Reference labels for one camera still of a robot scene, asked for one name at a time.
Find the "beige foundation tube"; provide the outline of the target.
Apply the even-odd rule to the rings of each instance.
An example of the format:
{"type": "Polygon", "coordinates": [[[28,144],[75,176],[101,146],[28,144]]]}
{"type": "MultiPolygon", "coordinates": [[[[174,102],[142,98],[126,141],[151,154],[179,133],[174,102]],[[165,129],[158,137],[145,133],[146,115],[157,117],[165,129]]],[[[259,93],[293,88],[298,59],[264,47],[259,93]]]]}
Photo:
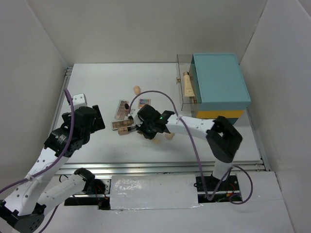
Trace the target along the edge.
{"type": "Polygon", "coordinates": [[[183,73],[184,79],[184,96],[188,98],[195,97],[195,93],[191,84],[191,77],[188,72],[183,73]]]}

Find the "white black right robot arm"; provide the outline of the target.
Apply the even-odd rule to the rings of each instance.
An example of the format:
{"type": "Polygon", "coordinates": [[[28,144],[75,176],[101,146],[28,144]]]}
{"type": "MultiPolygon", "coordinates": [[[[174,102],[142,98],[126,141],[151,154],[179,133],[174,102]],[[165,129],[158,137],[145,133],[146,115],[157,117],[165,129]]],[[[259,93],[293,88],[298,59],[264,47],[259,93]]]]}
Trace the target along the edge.
{"type": "Polygon", "coordinates": [[[242,135],[227,118],[198,119],[173,111],[160,113],[152,106],[144,105],[133,114],[133,119],[137,131],[149,140],[157,133],[179,133],[207,141],[216,158],[211,184],[217,190],[228,185],[229,170],[242,142],[242,135]]]}

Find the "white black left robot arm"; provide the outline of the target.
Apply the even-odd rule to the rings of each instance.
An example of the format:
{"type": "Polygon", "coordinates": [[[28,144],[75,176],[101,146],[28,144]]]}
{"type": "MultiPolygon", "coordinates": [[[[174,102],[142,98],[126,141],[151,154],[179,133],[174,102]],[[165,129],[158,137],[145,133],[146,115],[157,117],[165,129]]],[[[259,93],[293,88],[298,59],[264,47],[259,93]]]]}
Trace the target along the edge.
{"type": "Polygon", "coordinates": [[[89,142],[91,134],[105,128],[97,105],[89,107],[85,94],[71,96],[65,90],[70,112],[62,114],[62,125],[53,130],[44,143],[37,161],[22,182],[0,203],[0,217],[20,233],[33,233],[45,216],[77,193],[104,194],[105,184],[85,168],[47,190],[56,172],[75,151],[89,142]]]}

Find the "clear top drawer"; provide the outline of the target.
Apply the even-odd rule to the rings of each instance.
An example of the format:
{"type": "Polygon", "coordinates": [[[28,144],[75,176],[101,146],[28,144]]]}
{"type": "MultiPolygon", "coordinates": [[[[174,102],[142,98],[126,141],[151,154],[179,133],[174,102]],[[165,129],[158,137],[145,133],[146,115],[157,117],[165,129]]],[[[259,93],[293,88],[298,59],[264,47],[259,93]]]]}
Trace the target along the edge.
{"type": "Polygon", "coordinates": [[[177,54],[176,84],[179,90],[181,110],[184,112],[198,112],[201,105],[200,90],[193,69],[192,54],[177,54]]]}

